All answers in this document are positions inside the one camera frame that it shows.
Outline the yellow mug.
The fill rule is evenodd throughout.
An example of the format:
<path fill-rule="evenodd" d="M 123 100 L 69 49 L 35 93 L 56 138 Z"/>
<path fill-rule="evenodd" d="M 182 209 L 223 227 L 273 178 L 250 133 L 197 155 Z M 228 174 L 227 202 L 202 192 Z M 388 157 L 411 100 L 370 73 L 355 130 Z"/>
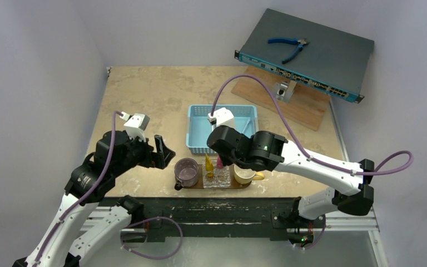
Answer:
<path fill-rule="evenodd" d="M 238 166 L 234 166 L 234 179 L 239 184 L 248 184 L 254 180 L 263 180 L 265 179 L 265 174 L 262 172 L 250 170 L 250 169 L 242 169 Z"/>

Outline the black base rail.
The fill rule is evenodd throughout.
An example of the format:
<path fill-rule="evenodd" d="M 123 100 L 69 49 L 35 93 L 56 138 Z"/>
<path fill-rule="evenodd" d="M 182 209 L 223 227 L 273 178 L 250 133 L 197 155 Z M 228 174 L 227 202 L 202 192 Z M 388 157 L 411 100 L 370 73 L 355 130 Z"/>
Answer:
<path fill-rule="evenodd" d="M 299 217 L 296 197 L 107 197 L 100 207 L 116 204 L 135 213 L 131 223 L 153 218 L 125 231 L 140 234 L 150 243 L 182 234 L 185 238 L 265 238 L 309 245 L 318 240 L 313 231 L 324 229 L 327 222 L 326 215 L 315 220 Z"/>

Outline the light wooden board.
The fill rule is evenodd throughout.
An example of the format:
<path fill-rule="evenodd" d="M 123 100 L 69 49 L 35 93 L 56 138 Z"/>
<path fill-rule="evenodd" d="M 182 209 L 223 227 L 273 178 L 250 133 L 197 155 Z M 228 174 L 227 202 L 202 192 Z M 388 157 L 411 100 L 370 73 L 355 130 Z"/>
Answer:
<path fill-rule="evenodd" d="M 274 96 L 277 93 L 277 89 L 274 86 L 288 82 L 289 86 L 286 90 L 286 96 L 277 100 L 284 118 L 311 130 L 319 130 L 325 115 L 329 112 L 331 100 L 329 95 L 256 67 L 248 67 L 245 73 L 259 78 Z M 239 78 L 231 92 L 257 106 L 266 108 L 272 112 L 277 111 L 266 90 L 251 78 Z"/>

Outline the yellow toothbrush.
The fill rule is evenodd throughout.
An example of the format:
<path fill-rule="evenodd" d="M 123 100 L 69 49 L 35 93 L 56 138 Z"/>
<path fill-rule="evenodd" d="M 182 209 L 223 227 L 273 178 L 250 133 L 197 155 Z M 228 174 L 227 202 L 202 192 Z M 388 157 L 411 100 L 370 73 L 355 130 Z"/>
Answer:
<path fill-rule="evenodd" d="M 210 179 L 214 177 L 214 166 L 213 163 L 210 159 L 210 157 L 208 156 L 208 154 L 205 154 L 205 175 Z"/>

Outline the purple translucent cup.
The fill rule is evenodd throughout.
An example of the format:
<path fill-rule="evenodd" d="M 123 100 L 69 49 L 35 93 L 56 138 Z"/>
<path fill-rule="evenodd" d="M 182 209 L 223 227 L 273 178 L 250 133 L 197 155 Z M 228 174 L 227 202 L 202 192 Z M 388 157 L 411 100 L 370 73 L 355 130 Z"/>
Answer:
<path fill-rule="evenodd" d="M 174 189 L 179 191 L 184 187 L 192 187 L 198 182 L 198 163 L 192 158 L 183 158 L 176 162 L 174 167 Z"/>

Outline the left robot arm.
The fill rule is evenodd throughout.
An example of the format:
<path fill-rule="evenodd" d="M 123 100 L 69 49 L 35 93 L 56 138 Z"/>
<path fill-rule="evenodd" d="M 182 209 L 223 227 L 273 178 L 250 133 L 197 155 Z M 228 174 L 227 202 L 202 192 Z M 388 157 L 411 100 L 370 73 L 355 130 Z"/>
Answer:
<path fill-rule="evenodd" d="M 84 266 L 111 236 L 123 227 L 138 227 L 145 220 L 144 205 L 134 197 L 124 196 L 109 214 L 81 234 L 81 227 L 98 207 L 115 179 L 141 166 L 165 169 L 175 157 L 160 135 L 155 147 L 126 131 L 108 131 L 97 142 L 83 164 L 71 173 L 51 226 L 31 254 L 18 259 L 14 266 Z"/>

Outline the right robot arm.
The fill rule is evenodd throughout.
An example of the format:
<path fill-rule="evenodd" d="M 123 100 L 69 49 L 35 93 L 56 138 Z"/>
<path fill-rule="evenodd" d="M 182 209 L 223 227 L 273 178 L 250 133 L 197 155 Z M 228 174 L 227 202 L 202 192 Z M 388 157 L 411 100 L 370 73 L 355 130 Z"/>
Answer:
<path fill-rule="evenodd" d="M 218 126 L 208 136 L 207 146 L 224 165 L 291 173 L 327 185 L 323 191 L 299 198 L 290 211 L 291 222 L 296 226 L 334 211 L 365 216 L 373 206 L 374 189 L 359 174 L 360 164 L 315 152 L 306 157 L 294 142 L 281 135 L 258 131 L 248 137 L 234 128 Z"/>

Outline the metal bracket stand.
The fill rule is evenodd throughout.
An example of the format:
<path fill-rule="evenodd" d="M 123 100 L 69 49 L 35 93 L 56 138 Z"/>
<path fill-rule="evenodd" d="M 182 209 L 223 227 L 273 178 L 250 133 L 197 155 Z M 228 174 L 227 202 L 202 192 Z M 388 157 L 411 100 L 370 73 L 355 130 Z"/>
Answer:
<path fill-rule="evenodd" d="M 275 98 L 278 101 L 282 101 L 284 103 L 289 103 L 291 101 L 291 98 L 295 92 L 295 81 L 282 81 L 277 82 L 274 84 L 274 87 L 272 89 Z"/>

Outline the clear plastic box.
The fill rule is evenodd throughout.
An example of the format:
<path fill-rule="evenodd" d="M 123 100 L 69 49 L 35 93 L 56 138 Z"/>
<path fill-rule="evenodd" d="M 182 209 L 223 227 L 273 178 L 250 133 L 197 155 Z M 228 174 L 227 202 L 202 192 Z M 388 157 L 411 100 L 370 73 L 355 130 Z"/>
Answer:
<path fill-rule="evenodd" d="M 231 185 L 231 173 L 228 166 L 217 168 L 216 160 L 213 160 L 213 170 L 206 169 L 206 161 L 202 161 L 203 188 L 226 188 Z"/>

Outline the grey network switch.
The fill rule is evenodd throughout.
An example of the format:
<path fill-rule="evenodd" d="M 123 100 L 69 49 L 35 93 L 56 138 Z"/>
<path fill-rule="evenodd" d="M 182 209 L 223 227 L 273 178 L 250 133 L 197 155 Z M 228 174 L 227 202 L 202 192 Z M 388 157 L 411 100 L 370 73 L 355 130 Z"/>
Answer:
<path fill-rule="evenodd" d="M 361 88 L 373 40 L 266 9 L 234 57 L 348 102 Z"/>

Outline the light blue plastic basket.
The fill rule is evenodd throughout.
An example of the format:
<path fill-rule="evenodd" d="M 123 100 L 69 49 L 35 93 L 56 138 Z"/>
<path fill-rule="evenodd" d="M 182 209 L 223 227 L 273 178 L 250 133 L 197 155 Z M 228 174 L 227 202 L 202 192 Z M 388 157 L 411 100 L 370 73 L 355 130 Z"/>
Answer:
<path fill-rule="evenodd" d="M 214 154 L 214 150 L 207 146 L 207 138 L 212 131 L 207 114 L 211 111 L 211 105 L 191 105 L 188 108 L 188 129 L 186 134 L 186 146 L 194 155 Z M 243 133 L 250 137 L 259 130 L 257 108 L 254 105 L 217 105 L 216 109 L 229 109 L 235 118 L 236 130 L 241 133 L 248 118 L 251 122 Z"/>

